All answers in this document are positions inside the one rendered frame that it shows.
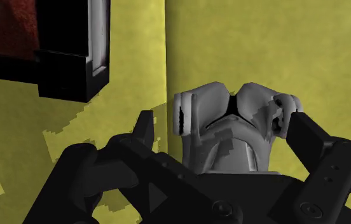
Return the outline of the black box with grey panel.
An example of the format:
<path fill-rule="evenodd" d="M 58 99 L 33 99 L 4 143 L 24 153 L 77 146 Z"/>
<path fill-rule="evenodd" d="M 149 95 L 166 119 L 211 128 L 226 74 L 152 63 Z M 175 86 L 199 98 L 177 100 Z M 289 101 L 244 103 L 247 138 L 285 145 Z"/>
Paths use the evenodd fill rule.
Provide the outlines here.
<path fill-rule="evenodd" d="M 111 0 L 35 0 L 39 96 L 89 102 L 109 83 Z"/>

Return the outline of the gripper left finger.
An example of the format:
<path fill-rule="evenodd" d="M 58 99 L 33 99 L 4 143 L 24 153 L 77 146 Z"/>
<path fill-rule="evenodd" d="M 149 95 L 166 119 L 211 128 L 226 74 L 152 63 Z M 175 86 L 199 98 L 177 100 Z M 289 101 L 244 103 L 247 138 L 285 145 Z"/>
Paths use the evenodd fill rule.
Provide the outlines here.
<path fill-rule="evenodd" d="M 138 211 L 140 224 L 243 224 L 236 204 L 193 188 L 195 175 L 166 153 L 154 153 L 153 139 L 153 112 L 144 110 L 131 133 L 113 136 L 101 150 L 68 146 L 22 224 L 100 224 L 93 210 L 114 189 Z"/>

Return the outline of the grey figure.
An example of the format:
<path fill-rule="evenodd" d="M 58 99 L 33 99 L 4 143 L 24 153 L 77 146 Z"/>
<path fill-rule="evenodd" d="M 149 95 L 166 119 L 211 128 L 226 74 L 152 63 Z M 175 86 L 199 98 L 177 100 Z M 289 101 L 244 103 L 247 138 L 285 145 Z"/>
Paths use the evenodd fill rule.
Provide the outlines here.
<path fill-rule="evenodd" d="M 271 174 L 273 142 L 286 138 L 292 113 L 302 110 L 295 95 L 253 82 L 235 95 L 217 81 L 176 93 L 172 123 L 182 164 L 195 174 Z"/>

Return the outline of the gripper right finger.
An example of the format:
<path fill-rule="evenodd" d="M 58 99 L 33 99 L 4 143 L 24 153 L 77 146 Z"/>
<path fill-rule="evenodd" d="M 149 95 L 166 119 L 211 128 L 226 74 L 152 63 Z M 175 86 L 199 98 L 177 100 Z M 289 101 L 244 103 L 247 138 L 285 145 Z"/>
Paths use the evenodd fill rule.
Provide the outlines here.
<path fill-rule="evenodd" d="M 330 136 L 304 112 L 293 112 L 287 144 L 309 172 L 271 210 L 277 224 L 351 224 L 351 140 Z"/>

